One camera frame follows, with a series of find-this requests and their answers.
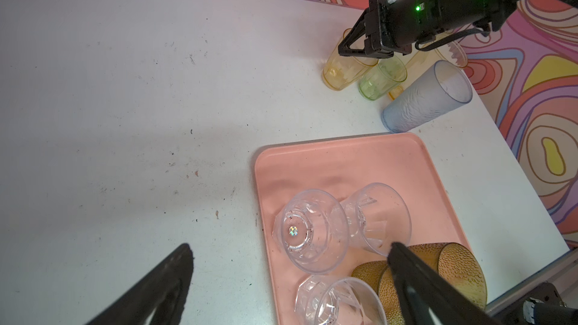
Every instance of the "drinking glass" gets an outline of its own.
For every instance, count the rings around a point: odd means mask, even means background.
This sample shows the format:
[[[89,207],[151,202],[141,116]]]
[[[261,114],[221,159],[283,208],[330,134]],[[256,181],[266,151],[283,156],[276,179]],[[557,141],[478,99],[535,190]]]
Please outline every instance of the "drinking glass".
[[[439,60],[383,110],[381,121],[390,132],[407,132],[469,103],[472,97],[472,83],[464,72]]]
[[[401,196],[386,184],[373,183],[341,202],[349,222],[349,243],[387,256],[393,242],[409,244],[412,220]]]
[[[343,39],[351,31],[347,29],[343,32]],[[359,38],[356,42],[351,45],[352,49],[363,49],[364,38]],[[333,90],[342,90],[343,88],[349,86],[351,83],[358,80],[361,76],[367,72],[367,70],[375,67],[378,60],[375,58],[366,57],[344,57],[339,55],[337,51],[337,45],[335,49],[329,56],[325,67],[323,68],[322,77],[325,84]]]
[[[375,101],[397,87],[408,77],[403,62],[396,56],[382,59],[359,81],[359,92],[368,100]]]
[[[273,238],[299,269],[325,274],[345,257],[349,246],[347,216],[329,193],[303,191],[275,217]]]
[[[440,40],[449,35],[449,33],[441,33],[436,36],[436,40]],[[446,60],[459,68],[465,68],[468,65],[468,57],[458,42],[453,41],[439,48],[428,52],[417,51],[409,61],[403,61],[405,67],[408,69],[408,78],[400,87],[407,89],[415,82],[428,68],[434,65],[438,60]]]
[[[409,246],[408,249],[475,306],[482,310],[486,307],[486,279],[480,264],[466,247],[452,242],[425,243]],[[351,276],[367,282],[378,293],[389,325],[404,325],[393,274],[387,261],[361,264]]]
[[[295,313],[301,325],[387,325],[377,294],[351,277],[308,277],[297,290]]]

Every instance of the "amber textured cup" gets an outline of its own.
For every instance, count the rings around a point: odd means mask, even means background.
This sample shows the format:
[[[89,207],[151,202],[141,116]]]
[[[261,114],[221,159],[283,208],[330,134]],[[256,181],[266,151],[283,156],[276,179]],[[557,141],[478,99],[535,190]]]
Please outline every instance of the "amber textured cup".
[[[474,305],[481,309],[486,307],[486,279],[476,258],[466,247],[452,242],[413,245],[408,249]],[[389,325],[405,324],[387,261],[359,265],[351,276],[365,281],[378,293]]]

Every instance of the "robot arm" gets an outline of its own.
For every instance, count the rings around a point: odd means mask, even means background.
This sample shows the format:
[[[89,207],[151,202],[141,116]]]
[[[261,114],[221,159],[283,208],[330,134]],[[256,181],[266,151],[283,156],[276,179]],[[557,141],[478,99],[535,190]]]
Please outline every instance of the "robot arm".
[[[394,52],[409,54],[412,44],[418,50],[431,50],[470,34],[487,35],[497,31],[516,10],[518,0],[369,0],[349,35],[339,44],[339,54],[389,58]],[[561,0],[578,7],[578,0]],[[475,28],[434,40],[436,34],[473,24]],[[351,44],[365,36],[363,49]]]

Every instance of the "clear plastic cup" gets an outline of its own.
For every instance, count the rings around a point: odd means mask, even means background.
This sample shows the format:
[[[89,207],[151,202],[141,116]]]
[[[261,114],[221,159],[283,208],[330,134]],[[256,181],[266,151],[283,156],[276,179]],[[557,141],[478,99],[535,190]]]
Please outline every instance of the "clear plastic cup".
[[[381,121],[390,132],[407,132],[469,103],[472,97],[472,83],[464,72],[439,60],[383,110]]]
[[[301,325],[386,325],[378,295],[362,280],[314,275],[297,291]]]
[[[409,244],[412,220],[401,196],[386,184],[373,183],[341,202],[349,221],[349,244],[383,256],[391,244]]]
[[[347,252],[347,216],[329,193],[303,191],[275,217],[273,238],[299,269],[326,274],[343,261]]]
[[[436,36],[436,40],[445,38],[450,33],[441,33]],[[415,51],[412,57],[402,57],[405,67],[408,69],[408,78],[400,84],[400,87],[408,89],[427,69],[438,60],[446,60],[456,67],[464,68],[468,65],[468,56],[458,42],[450,42],[434,50],[424,52]]]
[[[359,80],[359,92],[375,101],[397,87],[408,77],[408,71],[398,57],[382,59]]]
[[[351,28],[343,32],[343,38],[341,40],[345,39],[345,36],[347,36],[350,31]],[[362,49],[364,47],[364,39],[365,37],[359,38],[351,47],[353,49]],[[337,51],[337,45],[329,56],[329,59],[327,59],[327,63],[323,68],[322,77],[325,85],[329,88],[342,90],[362,77],[369,69],[375,67],[378,60],[367,57],[341,56]]]

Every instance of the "black cable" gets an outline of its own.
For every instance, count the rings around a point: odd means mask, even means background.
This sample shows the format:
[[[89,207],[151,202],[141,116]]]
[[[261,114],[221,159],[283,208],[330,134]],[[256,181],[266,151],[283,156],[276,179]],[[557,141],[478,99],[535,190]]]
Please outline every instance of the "black cable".
[[[455,32],[453,34],[450,34],[449,36],[442,38],[436,42],[431,43],[430,45],[428,45],[427,47],[420,47],[420,45],[422,45],[423,43],[421,43],[420,41],[415,42],[415,48],[418,51],[422,51],[422,52],[429,52],[432,51],[436,48],[439,48],[443,45],[446,45],[448,43],[453,42],[454,40],[458,40],[460,38],[464,38],[467,37],[471,34],[484,34],[487,35],[489,34],[489,32],[486,32],[485,30],[481,30],[478,28],[470,28],[470,29],[466,29],[466,30],[462,30],[461,32]]]

